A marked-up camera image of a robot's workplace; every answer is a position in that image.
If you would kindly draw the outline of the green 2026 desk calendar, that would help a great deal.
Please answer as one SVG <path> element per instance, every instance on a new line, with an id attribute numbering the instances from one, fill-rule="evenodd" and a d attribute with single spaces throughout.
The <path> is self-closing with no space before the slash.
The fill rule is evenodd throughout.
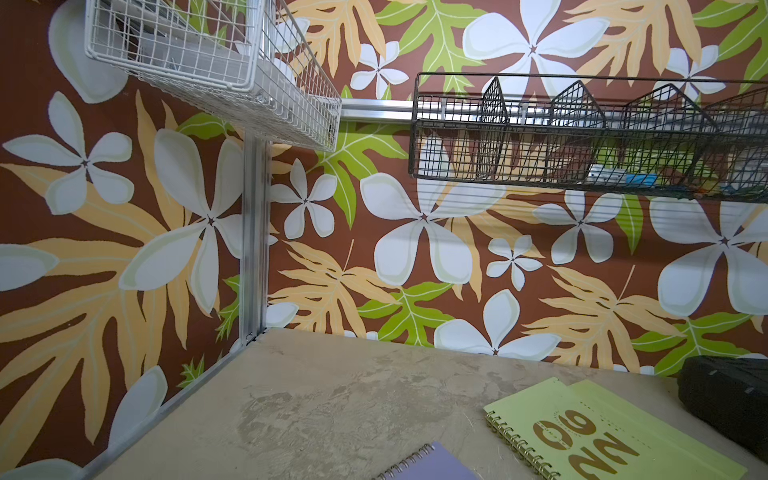
<path id="1" fill-rule="evenodd" d="M 741 479 L 746 467 L 602 386 L 552 377 L 484 408 L 544 479 Z"/>

